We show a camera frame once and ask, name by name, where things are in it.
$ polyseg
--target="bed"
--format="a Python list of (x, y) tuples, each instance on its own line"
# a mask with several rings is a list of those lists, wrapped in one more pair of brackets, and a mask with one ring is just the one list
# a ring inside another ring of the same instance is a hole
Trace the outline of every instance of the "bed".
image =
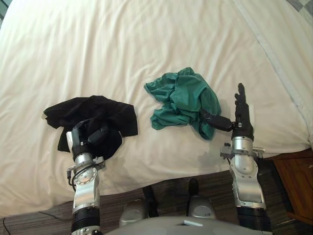
[(230, 133), (205, 141), (188, 126), (162, 130), (161, 107), (144, 89), (192, 67), (234, 119), (246, 88), (255, 146), (265, 157), (313, 143), (313, 30), (285, 0), (14, 0), (0, 30), (0, 216), (70, 201), (62, 128), (43, 110), (103, 95), (134, 105), (138, 135), (100, 171), (101, 195), (228, 169), (219, 151)]

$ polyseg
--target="metal bracket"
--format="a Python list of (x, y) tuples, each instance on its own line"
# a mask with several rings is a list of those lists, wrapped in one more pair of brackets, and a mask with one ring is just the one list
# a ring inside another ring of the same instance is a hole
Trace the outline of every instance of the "metal bracket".
[(253, 152), (249, 153), (243, 149), (232, 149), (229, 143), (224, 143), (224, 146), (221, 148), (220, 156), (225, 159), (232, 159), (236, 154), (245, 154), (252, 156), (254, 158), (263, 158), (263, 153), (265, 152), (264, 148), (253, 147)]
[[(105, 163), (103, 157), (94, 158), (94, 159), (92, 159), (92, 161), (94, 162), (94, 163), (93, 163), (93, 164), (94, 164), (94, 167), (95, 167), (97, 170), (100, 170), (100, 169), (102, 169), (102, 168), (105, 168), (105, 166), (106, 166), (106, 163)], [(85, 166), (85, 165), (86, 165), (86, 162), (82, 162), (82, 163), (77, 164), (77, 165), (69, 166), (69, 167), (67, 168), (67, 172), (68, 172), (68, 171), (74, 171), (74, 172), (75, 172), (77, 169), (80, 169), (80, 168), (82, 168), (82, 167)]]

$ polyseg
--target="floor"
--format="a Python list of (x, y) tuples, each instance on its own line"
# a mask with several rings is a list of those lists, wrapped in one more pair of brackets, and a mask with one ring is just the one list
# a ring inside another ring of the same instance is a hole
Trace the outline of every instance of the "floor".
[[(286, 216), (288, 200), (272, 161), (259, 161), (259, 182), (264, 190), (268, 215), (276, 235), (311, 235), (313, 227)], [(238, 224), (232, 196), (232, 178), (228, 171), (210, 175), (196, 176), (202, 195), (209, 197), (219, 220)], [(185, 215), (188, 200), (188, 182), (190, 178), (167, 180), (153, 185), (159, 203), (160, 215)], [(118, 226), (123, 207), (128, 202), (143, 197), (142, 190), (101, 197), (101, 227), (103, 232)], [(51, 208), (46, 213), (59, 218), (71, 219), (72, 202)], [(12, 235), (67, 235), (70, 234), (71, 221), (59, 221), (41, 213), (12, 216), (5, 219)], [(0, 225), (0, 235), (6, 235)]]

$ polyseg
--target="wooden furniture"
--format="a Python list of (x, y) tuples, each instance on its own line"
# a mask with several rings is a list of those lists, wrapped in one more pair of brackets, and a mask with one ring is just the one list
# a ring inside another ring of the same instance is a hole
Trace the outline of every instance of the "wooden furniture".
[(312, 149), (281, 154), (274, 161), (293, 211), (290, 218), (313, 225), (313, 155)]

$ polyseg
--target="black arm segment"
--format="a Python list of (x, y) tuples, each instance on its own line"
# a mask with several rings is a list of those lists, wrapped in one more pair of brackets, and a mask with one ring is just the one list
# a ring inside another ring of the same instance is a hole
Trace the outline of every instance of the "black arm segment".
[(237, 214), (240, 226), (271, 232), (270, 219), (265, 209), (237, 207)]

